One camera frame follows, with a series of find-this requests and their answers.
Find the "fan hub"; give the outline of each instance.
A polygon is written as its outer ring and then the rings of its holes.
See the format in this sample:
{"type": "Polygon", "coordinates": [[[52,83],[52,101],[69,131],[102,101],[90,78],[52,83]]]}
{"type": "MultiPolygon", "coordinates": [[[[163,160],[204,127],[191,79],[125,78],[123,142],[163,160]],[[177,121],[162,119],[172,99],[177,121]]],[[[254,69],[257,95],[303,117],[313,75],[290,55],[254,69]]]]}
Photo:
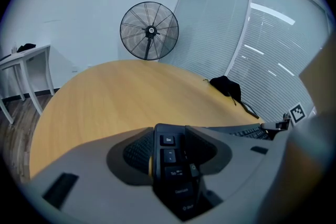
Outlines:
{"type": "Polygon", "coordinates": [[[153,39],[158,31],[155,26],[150,25],[146,28],[145,32],[146,32],[146,38],[153,39]]]}

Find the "black fan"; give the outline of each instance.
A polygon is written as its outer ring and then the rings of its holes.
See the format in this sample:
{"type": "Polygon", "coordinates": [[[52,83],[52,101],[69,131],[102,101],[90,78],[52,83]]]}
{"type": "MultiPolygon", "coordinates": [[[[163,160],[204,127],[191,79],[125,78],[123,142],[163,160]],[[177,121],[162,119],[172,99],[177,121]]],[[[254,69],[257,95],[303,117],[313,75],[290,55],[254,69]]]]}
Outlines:
{"type": "Polygon", "coordinates": [[[120,37],[126,49],[143,60],[157,60],[175,46],[179,27],[170,9],[157,2],[139,3],[124,15],[120,37]]]}

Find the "table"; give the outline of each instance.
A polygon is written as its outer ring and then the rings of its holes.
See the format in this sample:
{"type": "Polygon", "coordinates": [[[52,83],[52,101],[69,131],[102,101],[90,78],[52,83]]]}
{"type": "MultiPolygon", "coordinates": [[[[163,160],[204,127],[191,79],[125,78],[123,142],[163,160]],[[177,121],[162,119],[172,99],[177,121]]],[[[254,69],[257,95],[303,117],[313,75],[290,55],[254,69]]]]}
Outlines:
{"type": "Polygon", "coordinates": [[[18,76],[17,76],[17,66],[20,66],[22,78],[23,81],[27,87],[29,96],[31,97],[31,100],[37,110],[37,112],[41,115],[42,114],[42,108],[36,98],[35,92],[33,91],[32,85],[29,82],[29,75],[27,70],[27,61],[31,59],[32,57],[38,55],[38,54],[45,54],[46,57],[46,79],[47,84],[50,90],[51,95],[54,95],[54,86],[52,84],[50,70],[49,70],[49,51],[50,51],[50,45],[45,45],[42,47],[33,48],[30,50],[25,50],[22,52],[17,52],[12,54],[11,56],[5,58],[4,60],[0,61],[0,70],[5,70],[7,68],[13,67],[14,68],[14,76],[16,81],[16,88],[19,91],[20,97],[22,100],[25,100],[25,97],[23,95],[22,89],[20,88],[20,84],[18,82],[18,76]]]}
{"type": "Polygon", "coordinates": [[[37,123],[30,149],[31,178],[77,145],[157,123],[262,123],[203,79],[143,60],[107,62],[79,73],[56,92],[37,123]]]}

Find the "window blind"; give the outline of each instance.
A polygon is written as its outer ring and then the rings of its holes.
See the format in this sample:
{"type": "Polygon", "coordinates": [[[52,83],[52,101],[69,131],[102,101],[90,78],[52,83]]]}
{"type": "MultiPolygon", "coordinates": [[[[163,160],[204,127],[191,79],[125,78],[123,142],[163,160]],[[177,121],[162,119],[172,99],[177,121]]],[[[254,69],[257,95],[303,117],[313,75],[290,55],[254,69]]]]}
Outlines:
{"type": "Polygon", "coordinates": [[[180,36],[160,61],[206,78],[222,76],[235,52],[248,0],[180,0],[175,16],[180,36]]]}
{"type": "Polygon", "coordinates": [[[252,0],[247,30],[228,77],[265,121],[313,102],[299,78],[328,37],[324,11],[310,0],[252,0]]]}

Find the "white table leg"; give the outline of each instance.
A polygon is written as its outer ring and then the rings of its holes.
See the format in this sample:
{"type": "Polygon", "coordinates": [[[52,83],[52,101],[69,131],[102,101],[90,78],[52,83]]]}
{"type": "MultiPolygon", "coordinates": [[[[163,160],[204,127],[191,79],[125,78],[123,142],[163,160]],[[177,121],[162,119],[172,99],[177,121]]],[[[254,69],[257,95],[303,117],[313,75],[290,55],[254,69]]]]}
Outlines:
{"type": "Polygon", "coordinates": [[[10,124],[13,124],[13,118],[10,116],[9,112],[7,111],[4,102],[1,100],[0,98],[0,108],[2,109],[2,111],[4,112],[6,118],[8,119],[10,124]]]}
{"type": "Polygon", "coordinates": [[[15,81],[16,81],[16,87],[17,89],[19,90],[19,94],[20,94],[20,97],[22,99],[22,101],[24,101],[26,98],[25,96],[23,95],[22,93],[22,89],[20,87],[20,83],[19,83],[19,78],[18,78],[18,75],[17,75],[17,69],[16,69],[16,66],[13,66],[13,69],[14,69],[14,77],[15,77],[15,81]]]}
{"type": "Polygon", "coordinates": [[[47,79],[47,84],[50,90],[51,95],[54,95],[54,85],[52,84],[52,80],[51,80],[51,75],[50,75],[50,69],[49,69],[49,50],[50,48],[47,48],[44,52],[45,56],[46,56],[46,79],[47,79]]]}
{"type": "Polygon", "coordinates": [[[25,81],[26,87],[28,89],[29,96],[37,110],[37,112],[41,115],[42,114],[42,108],[36,98],[35,92],[33,91],[32,86],[29,83],[29,75],[28,75],[28,69],[27,69],[27,63],[25,60],[20,61],[21,66],[21,72],[22,72],[22,78],[25,81]]]}

